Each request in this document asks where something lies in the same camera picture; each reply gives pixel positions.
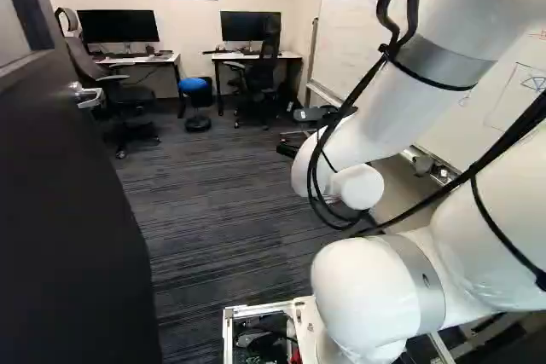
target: white desk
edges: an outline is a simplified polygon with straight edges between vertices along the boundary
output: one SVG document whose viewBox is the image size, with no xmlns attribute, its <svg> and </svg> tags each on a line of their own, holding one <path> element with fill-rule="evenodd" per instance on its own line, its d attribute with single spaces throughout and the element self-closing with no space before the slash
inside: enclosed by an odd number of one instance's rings
<svg viewBox="0 0 546 364">
<path fill-rule="evenodd" d="M 259 59 L 259 55 L 244 55 L 242 53 L 234 52 L 234 53 L 215 53 L 212 56 L 212 60 L 220 60 L 220 61 L 237 61 L 237 60 L 257 60 Z M 278 59 L 285 60 L 285 59 L 296 59 L 301 60 L 301 55 L 298 55 L 297 53 L 294 53 L 292 51 L 282 51 L 281 55 L 277 57 Z"/>
<path fill-rule="evenodd" d="M 225 61 L 252 61 L 259 59 L 259 55 L 244 55 L 239 52 L 233 53 L 214 53 L 211 55 L 214 63 L 214 73 L 216 76 L 216 95 L 218 101 L 218 115 L 224 115 L 224 101 L 222 100 L 222 92 L 220 85 L 220 64 Z M 287 81 L 292 85 L 294 95 L 298 94 L 298 87 L 294 84 L 297 78 L 297 72 L 293 69 L 298 67 L 301 69 L 302 56 L 292 51 L 282 51 L 277 57 L 278 60 L 287 62 Z"/>
<path fill-rule="evenodd" d="M 100 61 L 95 61 L 96 64 L 121 64 L 121 63 L 135 63 L 135 64 L 177 64 L 180 59 L 179 53 L 174 53 L 168 59 L 156 57 L 155 55 L 147 55 L 145 57 L 105 57 Z"/>
<path fill-rule="evenodd" d="M 132 64 L 136 67 L 150 67 L 150 66 L 171 66 L 175 76 L 175 85 L 176 89 L 168 93 L 168 96 L 178 95 L 180 99 L 180 108 L 178 115 L 180 118 L 184 115 L 186 111 L 185 100 L 181 98 L 180 93 L 178 92 L 178 83 L 180 82 L 180 71 L 178 70 L 178 65 L 180 64 L 180 54 L 174 53 L 169 56 L 168 59 L 157 57 L 155 55 L 147 55 L 144 57 L 105 57 L 102 60 L 95 61 L 96 64 L 102 65 L 112 65 L 112 64 Z M 157 90 L 167 90 L 170 89 L 170 81 L 168 87 L 156 89 Z"/>
</svg>

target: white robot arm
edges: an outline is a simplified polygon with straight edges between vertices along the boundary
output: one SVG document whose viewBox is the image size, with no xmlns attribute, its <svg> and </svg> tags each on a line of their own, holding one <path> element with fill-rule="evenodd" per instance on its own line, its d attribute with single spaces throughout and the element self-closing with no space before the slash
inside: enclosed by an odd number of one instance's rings
<svg viewBox="0 0 546 364">
<path fill-rule="evenodd" d="M 474 84 L 544 17 L 543 4 L 432 0 L 426 5 L 417 35 L 398 55 L 402 67 L 386 64 L 364 91 L 358 112 L 342 120 L 324 146 L 337 172 L 319 159 L 321 192 L 357 210 L 377 203 L 382 178 L 364 163 L 401 152 L 461 98 L 404 68 L 455 89 Z M 302 196 L 316 144 L 310 137 L 293 164 L 293 189 Z M 415 335 L 499 311 L 546 308 L 538 278 L 546 269 L 545 160 L 546 133 L 534 132 L 451 194 L 430 226 L 322 249 L 311 269 L 326 328 L 318 362 L 389 363 Z"/>
</svg>

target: computer monitor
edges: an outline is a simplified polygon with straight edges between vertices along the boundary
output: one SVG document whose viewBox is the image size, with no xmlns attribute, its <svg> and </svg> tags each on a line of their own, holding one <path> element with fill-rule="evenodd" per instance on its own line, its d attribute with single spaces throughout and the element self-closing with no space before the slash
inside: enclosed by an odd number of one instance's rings
<svg viewBox="0 0 546 364">
<path fill-rule="evenodd" d="M 225 42 L 264 40 L 266 20 L 274 15 L 281 21 L 280 12 L 220 12 L 222 39 Z"/>
<path fill-rule="evenodd" d="M 78 10 L 86 43 L 159 42 L 153 10 Z"/>
</svg>

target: door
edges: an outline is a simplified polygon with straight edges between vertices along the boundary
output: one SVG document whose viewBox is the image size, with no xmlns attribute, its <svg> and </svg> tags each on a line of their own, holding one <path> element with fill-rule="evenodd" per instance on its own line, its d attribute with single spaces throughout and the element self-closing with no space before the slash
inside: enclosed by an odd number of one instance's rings
<svg viewBox="0 0 546 364">
<path fill-rule="evenodd" d="M 159 363 L 148 250 L 49 0 L 0 1 L 0 362 Z"/>
</svg>

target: office chair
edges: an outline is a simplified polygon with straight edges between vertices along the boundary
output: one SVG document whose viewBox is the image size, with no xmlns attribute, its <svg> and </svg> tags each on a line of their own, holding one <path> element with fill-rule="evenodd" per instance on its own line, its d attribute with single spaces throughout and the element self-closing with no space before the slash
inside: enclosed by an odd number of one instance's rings
<svg viewBox="0 0 546 364">
<path fill-rule="evenodd" d="M 55 11 L 55 17 L 59 22 L 61 32 L 61 14 L 64 14 L 67 19 L 68 32 L 78 30 L 78 17 L 73 10 L 58 8 Z M 65 36 L 65 42 L 80 83 L 85 88 L 99 87 L 104 91 L 107 111 L 116 120 L 112 133 L 117 144 L 116 158 L 126 157 L 127 143 L 130 141 L 153 138 L 160 142 L 153 122 L 137 125 L 127 124 L 129 117 L 140 115 L 145 106 L 155 103 L 155 93 L 152 90 L 142 86 L 126 87 L 121 81 L 129 76 L 115 72 L 117 67 L 132 66 L 135 63 L 112 64 L 108 68 L 103 68 L 93 61 L 79 38 Z"/>
<path fill-rule="evenodd" d="M 235 110 L 235 127 L 239 128 L 244 118 L 257 118 L 264 130 L 269 129 L 269 118 L 277 112 L 274 90 L 274 71 L 279 55 L 281 19 L 272 15 L 264 24 L 266 33 L 259 58 L 248 66 L 234 61 L 224 64 L 238 73 L 240 102 Z"/>
</svg>

